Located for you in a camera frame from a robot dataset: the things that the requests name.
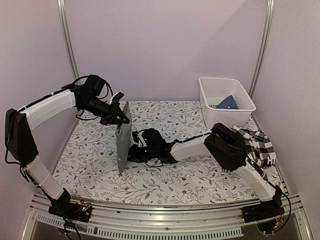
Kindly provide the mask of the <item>grey long sleeve shirt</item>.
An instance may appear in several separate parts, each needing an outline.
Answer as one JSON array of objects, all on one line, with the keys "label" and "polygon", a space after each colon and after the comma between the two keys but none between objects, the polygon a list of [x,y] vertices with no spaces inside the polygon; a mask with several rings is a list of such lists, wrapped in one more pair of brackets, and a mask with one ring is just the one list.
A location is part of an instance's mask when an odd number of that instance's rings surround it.
[{"label": "grey long sleeve shirt", "polygon": [[122,123],[117,127],[116,136],[116,150],[117,150],[117,167],[118,172],[121,174],[128,162],[129,149],[131,145],[131,132],[132,132],[132,116],[130,111],[129,102],[126,101],[123,107],[123,113],[129,119],[129,123]]}]

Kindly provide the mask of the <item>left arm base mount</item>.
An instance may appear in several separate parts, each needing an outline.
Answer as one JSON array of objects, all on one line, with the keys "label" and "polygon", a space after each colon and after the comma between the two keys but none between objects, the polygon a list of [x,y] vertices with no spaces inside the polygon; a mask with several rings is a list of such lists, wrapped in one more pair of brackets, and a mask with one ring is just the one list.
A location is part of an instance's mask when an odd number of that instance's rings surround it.
[{"label": "left arm base mount", "polygon": [[66,219],[88,223],[91,218],[92,204],[79,200],[71,202],[69,198],[53,200],[48,212]]}]

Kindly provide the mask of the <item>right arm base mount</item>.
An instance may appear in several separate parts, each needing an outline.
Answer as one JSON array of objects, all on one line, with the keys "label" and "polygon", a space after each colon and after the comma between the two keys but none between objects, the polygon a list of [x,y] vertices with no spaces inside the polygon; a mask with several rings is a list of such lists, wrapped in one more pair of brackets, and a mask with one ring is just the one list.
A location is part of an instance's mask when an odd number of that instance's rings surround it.
[{"label": "right arm base mount", "polygon": [[261,201],[259,204],[245,206],[241,209],[242,218],[245,223],[256,222],[283,215],[285,213],[282,200],[272,199]]}]

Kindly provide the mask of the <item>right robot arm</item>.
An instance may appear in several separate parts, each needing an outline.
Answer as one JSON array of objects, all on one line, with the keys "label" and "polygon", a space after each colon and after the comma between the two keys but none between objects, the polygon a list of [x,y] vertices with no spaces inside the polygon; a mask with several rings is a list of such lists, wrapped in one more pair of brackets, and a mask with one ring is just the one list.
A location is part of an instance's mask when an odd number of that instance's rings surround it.
[{"label": "right robot arm", "polygon": [[282,190],[268,180],[265,168],[275,165],[276,153],[269,137],[262,131],[238,126],[228,128],[216,123],[210,132],[185,140],[167,142],[154,128],[135,131],[134,144],[127,159],[147,163],[158,159],[163,164],[175,164],[186,158],[210,154],[222,170],[236,172],[255,191],[260,202],[258,213],[269,218],[281,205]]}]

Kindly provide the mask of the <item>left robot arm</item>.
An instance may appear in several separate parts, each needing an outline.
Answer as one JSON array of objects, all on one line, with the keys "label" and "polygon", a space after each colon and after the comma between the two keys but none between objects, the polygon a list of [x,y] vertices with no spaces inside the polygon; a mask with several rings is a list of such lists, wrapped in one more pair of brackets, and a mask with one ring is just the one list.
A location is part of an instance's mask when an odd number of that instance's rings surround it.
[{"label": "left robot arm", "polygon": [[9,109],[5,115],[5,147],[22,175],[40,188],[47,198],[55,202],[55,209],[63,216],[74,213],[70,194],[52,176],[39,156],[33,131],[59,115],[76,108],[100,119],[102,125],[121,125],[130,119],[120,108],[122,92],[114,93],[110,84],[98,75],[79,77],[72,83],[19,109]]}]

